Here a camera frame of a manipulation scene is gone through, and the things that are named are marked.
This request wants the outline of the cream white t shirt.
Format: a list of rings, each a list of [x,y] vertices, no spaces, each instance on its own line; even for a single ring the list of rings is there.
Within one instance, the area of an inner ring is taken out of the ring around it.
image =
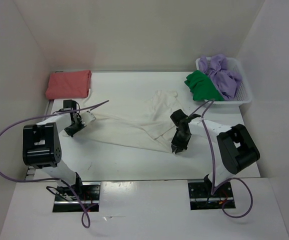
[[[183,107],[174,90],[157,90],[148,100],[112,96],[91,113],[95,120],[76,134],[84,141],[171,153],[176,126],[170,116]]]

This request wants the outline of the red t shirt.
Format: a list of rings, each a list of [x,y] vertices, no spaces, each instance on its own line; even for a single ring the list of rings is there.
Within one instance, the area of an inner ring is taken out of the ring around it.
[[[90,70],[52,73],[45,96],[48,100],[86,98],[91,89],[91,76]]]

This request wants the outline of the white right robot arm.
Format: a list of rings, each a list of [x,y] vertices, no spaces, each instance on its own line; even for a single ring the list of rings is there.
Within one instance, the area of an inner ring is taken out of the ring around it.
[[[204,178],[203,190],[210,197],[221,191],[221,185],[260,159],[260,152],[243,124],[223,125],[205,120],[199,114],[186,115],[181,109],[170,116],[176,126],[171,150],[179,154],[188,149],[193,135],[209,143],[212,171]]]

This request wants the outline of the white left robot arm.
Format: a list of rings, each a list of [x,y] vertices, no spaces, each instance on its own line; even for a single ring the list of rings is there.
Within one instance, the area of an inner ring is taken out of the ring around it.
[[[85,191],[79,174],[62,160],[59,133],[64,131],[67,136],[73,137],[96,120],[90,110],[80,113],[78,107],[79,103],[75,100],[64,100],[63,108],[56,111],[55,116],[23,127],[23,162],[56,179],[56,190],[66,200],[78,200]]]

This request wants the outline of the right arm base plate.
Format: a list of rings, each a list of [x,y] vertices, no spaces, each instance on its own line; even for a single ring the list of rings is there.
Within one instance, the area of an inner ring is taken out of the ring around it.
[[[234,195],[232,186],[229,182],[221,186],[211,195],[211,185],[202,179],[188,181],[188,195],[190,210],[217,210],[224,205],[225,209],[235,209]]]

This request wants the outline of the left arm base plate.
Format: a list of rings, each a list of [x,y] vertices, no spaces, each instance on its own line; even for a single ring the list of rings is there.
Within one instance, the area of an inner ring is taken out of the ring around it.
[[[47,186],[46,189],[54,195],[53,213],[73,213],[83,212],[79,201],[67,187],[53,187]],[[78,199],[88,212],[98,212],[100,203],[100,182],[82,183],[80,190],[76,190]]]

